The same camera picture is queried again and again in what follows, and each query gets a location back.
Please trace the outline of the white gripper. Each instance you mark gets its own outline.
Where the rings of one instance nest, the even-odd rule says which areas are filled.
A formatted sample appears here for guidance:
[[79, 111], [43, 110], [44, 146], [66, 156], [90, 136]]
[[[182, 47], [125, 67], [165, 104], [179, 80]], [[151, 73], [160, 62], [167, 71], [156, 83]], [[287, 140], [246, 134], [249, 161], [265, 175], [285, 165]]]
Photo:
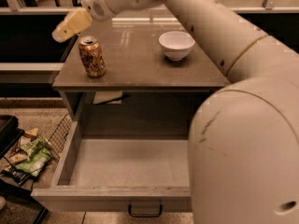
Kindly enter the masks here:
[[92, 25], [93, 18], [105, 21], [115, 16], [115, 13], [108, 7], [105, 0], [81, 0], [81, 4], [85, 8], [77, 7], [70, 11], [64, 17], [64, 20], [56, 26], [51, 34], [55, 41], [63, 43], [72, 36], [86, 30]]

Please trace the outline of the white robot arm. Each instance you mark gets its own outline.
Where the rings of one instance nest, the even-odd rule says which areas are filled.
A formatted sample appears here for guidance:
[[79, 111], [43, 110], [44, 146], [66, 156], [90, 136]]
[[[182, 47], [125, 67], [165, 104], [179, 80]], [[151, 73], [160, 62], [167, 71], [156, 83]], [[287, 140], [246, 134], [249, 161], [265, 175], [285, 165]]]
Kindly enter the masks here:
[[230, 84], [196, 112], [188, 144], [194, 224], [299, 224], [299, 61], [214, 0], [81, 0], [58, 42], [94, 19], [163, 3]]

